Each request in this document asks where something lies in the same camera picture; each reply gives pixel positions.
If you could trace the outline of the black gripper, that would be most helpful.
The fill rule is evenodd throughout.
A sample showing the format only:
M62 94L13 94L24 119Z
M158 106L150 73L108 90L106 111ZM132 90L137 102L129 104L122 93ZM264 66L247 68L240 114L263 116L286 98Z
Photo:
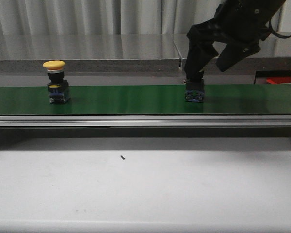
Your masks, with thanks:
M258 53L259 41L271 34L267 22L284 3L284 0L225 0L217 7L213 19L192 25L187 33L189 50L184 66L187 80L201 82L204 66L216 56L215 64L224 72Z

